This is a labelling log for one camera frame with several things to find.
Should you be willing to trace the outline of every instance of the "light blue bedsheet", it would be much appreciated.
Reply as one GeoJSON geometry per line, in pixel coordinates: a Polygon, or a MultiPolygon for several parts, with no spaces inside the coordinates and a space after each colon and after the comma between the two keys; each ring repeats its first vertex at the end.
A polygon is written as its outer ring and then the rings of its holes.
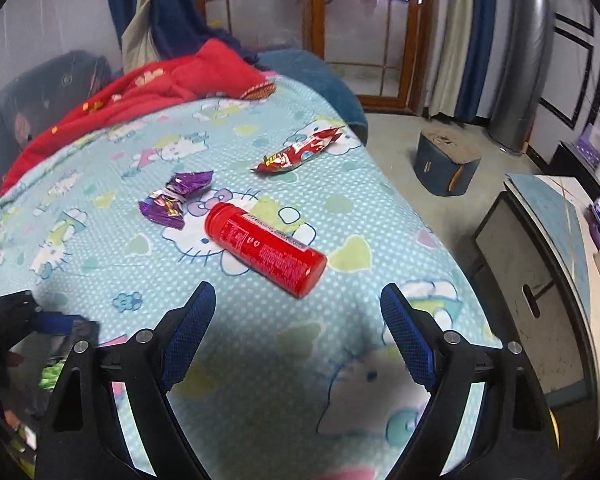
{"type": "MultiPolygon", "coordinates": [[[[348,130],[291,173],[249,171],[286,142],[342,124],[309,88],[275,80],[265,102],[170,108],[89,134],[30,171],[0,199],[0,296],[30,288],[46,309],[97,320],[101,343],[118,342],[207,280],[216,314],[169,399],[211,477],[381,479],[429,398],[384,327],[381,289],[395,282],[443,328],[500,343],[456,263],[348,130]],[[207,170],[212,188],[189,204],[182,231],[139,213],[175,171],[207,170]],[[328,255],[306,298],[206,237],[218,201],[328,255]]],[[[474,385],[448,466],[468,448],[481,391],[474,385]]],[[[117,401],[135,464],[150,470],[123,391],[117,401]]]]}

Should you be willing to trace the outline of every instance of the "white curtain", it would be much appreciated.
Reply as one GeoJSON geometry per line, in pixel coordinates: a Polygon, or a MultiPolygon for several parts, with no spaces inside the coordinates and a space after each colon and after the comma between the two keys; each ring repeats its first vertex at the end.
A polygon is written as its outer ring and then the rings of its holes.
{"type": "Polygon", "coordinates": [[[453,117],[471,37],[474,0],[448,0],[445,39],[429,114],[453,117]]]}
{"type": "Polygon", "coordinates": [[[445,43],[446,12],[449,0],[436,0],[436,17],[434,26],[434,40],[429,56],[429,72],[427,73],[427,93],[424,105],[429,107],[433,99],[433,90],[438,78],[442,46],[445,43]]]}
{"type": "Polygon", "coordinates": [[[150,6],[151,0],[138,0],[136,13],[122,33],[122,65],[125,74],[160,59],[149,26],[150,6]]]}

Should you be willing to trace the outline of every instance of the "drawer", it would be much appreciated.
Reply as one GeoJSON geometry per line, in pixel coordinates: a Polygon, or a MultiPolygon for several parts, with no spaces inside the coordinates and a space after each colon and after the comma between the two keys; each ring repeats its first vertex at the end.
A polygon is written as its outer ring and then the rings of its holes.
{"type": "Polygon", "coordinates": [[[584,379],[578,344],[538,248],[504,200],[476,237],[545,393],[584,379]]]}

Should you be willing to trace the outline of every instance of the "screw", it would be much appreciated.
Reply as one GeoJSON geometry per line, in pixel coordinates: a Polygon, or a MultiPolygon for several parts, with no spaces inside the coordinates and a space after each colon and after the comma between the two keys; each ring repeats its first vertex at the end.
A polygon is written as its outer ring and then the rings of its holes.
{"type": "Polygon", "coordinates": [[[84,339],[81,339],[80,341],[78,341],[75,345],[74,345],[74,351],[77,354],[81,354],[82,352],[84,352],[87,348],[89,348],[89,342],[85,341],[84,339]]]}
{"type": "Polygon", "coordinates": [[[445,341],[450,345],[457,345],[462,341],[460,334],[458,332],[454,332],[453,330],[447,330],[444,337],[445,341]]]}
{"type": "Polygon", "coordinates": [[[136,334],[136,341],[139,343],[148,343],[154,337],[154,333],[151,330],[141,330],[136,334]]]}
{"type": "Polygon", "coordinates": [[[507,348],[509,349],[509,352],[515,355],[518,355],[522,352],[522,345],[517,341],[509,341],[507,348]]]}

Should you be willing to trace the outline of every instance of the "blue gripper pad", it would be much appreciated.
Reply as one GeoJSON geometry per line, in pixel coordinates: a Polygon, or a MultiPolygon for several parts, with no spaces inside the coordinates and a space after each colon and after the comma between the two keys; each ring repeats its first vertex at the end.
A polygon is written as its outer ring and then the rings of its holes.
{"type": "Polygon", "coordinates": [[[35,312],[30,320],[33,332],[48,335],[71,335],[74,321],[87,321],[82,316],[66,316],[62,312],[35,312]]]}
{"type": "Polygon", "coordinates": [[[434,368],[433,350],[429,347],[417,325],[402,305],[406,301],[394,284],[386,285],[380,294],[380,310],[387,328],[394,337],[398,350],[413,380],[428,392],[438,383],[434,368]]]}
{"type": "Polygon", "coordinates": [[[189,370],[193,356],[216,311],[216,291],[209,283],[204,283],[193,301],[193,306],[177,327],[164,351],[164,368],[160,380],[167,392],[174,384],[183,380],[189,370]]]}

